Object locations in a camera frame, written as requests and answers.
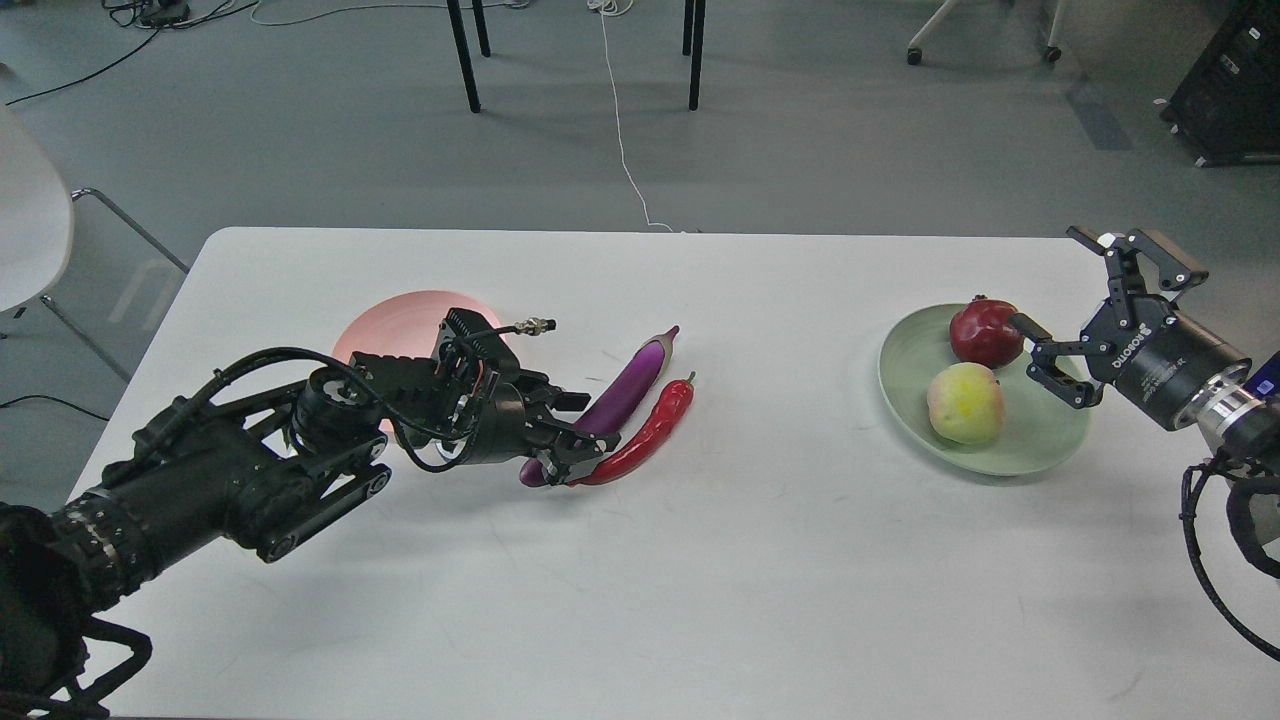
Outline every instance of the plate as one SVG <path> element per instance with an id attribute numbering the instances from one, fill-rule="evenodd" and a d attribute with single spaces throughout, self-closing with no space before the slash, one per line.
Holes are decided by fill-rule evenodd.
<path id="1" fill-rule="evenodd" d="M 466 307 L 484 315 L 489 324 L 500 327 L 498 315 L 475 297 L 447 290 L 419 290 L 406 292 L 374 305 L 361 313 L 338 336 L 332 355 L 343 363 L 351 354 L 396 355 L 404 357 L 430 357 L 435 351 L 435 338 L 449 307 Z M 390 432 L 390 420 L 383 420 L 384 432 Z"/>
<path id="2" fill-rule="evenodd" d="M 893 416 L 929 452 L 947 462 L 986 475 L 1025 475 L 1064 462 L 1084 443 L 1089 410 L 1076 410 L 1027 377 L 1030 355 L 995 370 L 1005 393 L 1005 428 L 983 445 L 960 445 L 938 436 L 929 424 L 924 396 L 929 382 L 959 363 L 947 332 L 963 304 L 934 305 L 902 318 L 884 338 L 879 355 L 879 386 Z M 1064 370 L 1080 377 L 1070 359 Z"/>

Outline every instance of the green plate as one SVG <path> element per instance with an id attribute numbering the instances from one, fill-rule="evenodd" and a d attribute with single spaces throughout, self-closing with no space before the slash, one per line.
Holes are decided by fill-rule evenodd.
<path id="1" fill-rule="evenodd" d="M 1005 428 L 983 445 L 960 445 L 933 432 L 924 396 L 929 382 L 959 363 L 947 328 L 963 304 L 934 305 L 902 318 L 881 347 L 879 384 L 884 401 L 902 427 L 943 460 L 987 475 L 1025 475 L 1047 470 L 1070 457 L 1084 442 L 1089 410 L 1076 410 L 1027 377 L 1027 352 L 996 370 L 1005 393 Z M 1062 359 L 1062 369 L 1079 368 Z"/>

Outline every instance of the black cabinet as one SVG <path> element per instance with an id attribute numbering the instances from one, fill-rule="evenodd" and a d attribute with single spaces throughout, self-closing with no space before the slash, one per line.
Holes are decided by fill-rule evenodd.
<path id="1" fill-rule="evenodd" d="M 1197 165 L 1280 163 L 1280 0 L 1238 3 L 1160 117 Z"/>

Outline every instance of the pink plate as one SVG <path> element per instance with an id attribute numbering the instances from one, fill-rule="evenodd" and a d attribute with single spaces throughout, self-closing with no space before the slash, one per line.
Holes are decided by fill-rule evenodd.
<path id="1" fill-rule="evenodd" d="M 356 351 L 430 357 L 449 307 L 475 310 L 495 328 L 502 324 L 488 305 L 474 297 L 445 290 L 419 290 L 389 297 L 365 310 L 338 337 L 332 355 L 343 363 L 349 361 Z M 385 432 L 392 429 L 388 420 L 383 420 L 381 427 Z"/>

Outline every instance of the white cable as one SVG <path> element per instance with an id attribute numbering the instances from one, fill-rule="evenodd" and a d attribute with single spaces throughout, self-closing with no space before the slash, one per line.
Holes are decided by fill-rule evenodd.
<path id="1" fill-rule="evenodd" d="M 626 5 L 620 5 L 618 0 L 586 0 L 586 9 L 609 18 L 616 18 L 626 14 L 626 12 L 635 4 L 636 0 L 627 0 Z"/>
<path id="2" fill-rule="evenodd" d="M 649 219 L 649 202 L 644 199 L 644 193 L 640 192 L 640 187 L 636 186 L 636 181 L 631 177 L 631 170 L 627 168 L 627 149 L 622 145 L 622 108 L 618 104 L 618 83 L 613 79 L 613 63 L 609 60 L 609 31 L 604 29 L 604 18 L 607 17 L 607 14 L 600 13 L 600 33 L 604 36 L 604 65 L 609 68 L 609 86 L 613 87 L 613 119 L 618 126 L 618 154 L 622 156 L 622 172 L 627 174 L 627 182 L 631 183 L 631 190 L 636 191 L 640 206 L 644 208 L 644 224 L 650 228 L 667 228 L 669 232 L 676 232 L 667 223 L 655 223 Z"/>
<path id="3" fill-rule="evenodd" d="M 511 8 L 513 10 L 520 10 L 520 9 L 527 8 L 530 5 L 530 3 L 531 3 L 531 0 L 507 0 L 507 1 L 503 1 L 503 3 L 485 3 L 484 6 L 485 8 Z M 326 10 L 326 12 L 320 13 L 317 15 L 310 15 L 310 17 L 300 18 L 300 19 L 296 19 L 296 20 L 260 20 L 260 19 L 257 19 L 257 12 L 261 10 L 262 5 L 265 5 L 265 4 L 266 4 L 266 0 L 260 0 L 259 4 L 255 5 L 252 10 L 248 12 L 248 19 L 252 20 L 253 24 L 259 24 L 259 26 L 262 26 L 262 27 L 296 26 L 296 24 L 308 23 L 311 20 L 317 20 L 320 18 L 326 18 L 329 15 L 337 15 L 338 13 L 347 13 L 347 12 L 351 12 L 351 10 L 376 10 L 379 8 L 433 8 L 433 9 L 444 9 L 444 8 L 448 8 L 448 5 L 442 5 L 439 3 L 385 3 L 385 4 L 378 4 L 378 5 L 352 5 L 352 6 L 348 6 L 348 8 L 337 8 L 334 10 Z M 462 9 L 463 10 L 470 10 L 471 6 L 467 5 L 466 8 L 462 8 Z"/>
<path id="4" fill-rule="evenodd" d="M 210 12 L 205 13 L 204 15 L 201 15 L 198 18 L 189 18 L 189 19 L 186 19 L 186 20 L 182 20 L 182 22 L 178 22 L 178 23 L 173 23 L 169 27 L 183 28 L 183 27 L 191 26 L 191 24 L 200 24 L 200 23 L 202 23 L 202 22 L 212 18 L 214 15 L 216 15 L 221 10 L 227 10 L 228 13 L 230 13 L 232 10 L 236 9 L 236 4 L 237 3 L 239 3 L 239 0 L 223 0 L 223 3 L 220 5 L 218 5 L 216 8 L 214 8 Z"/>

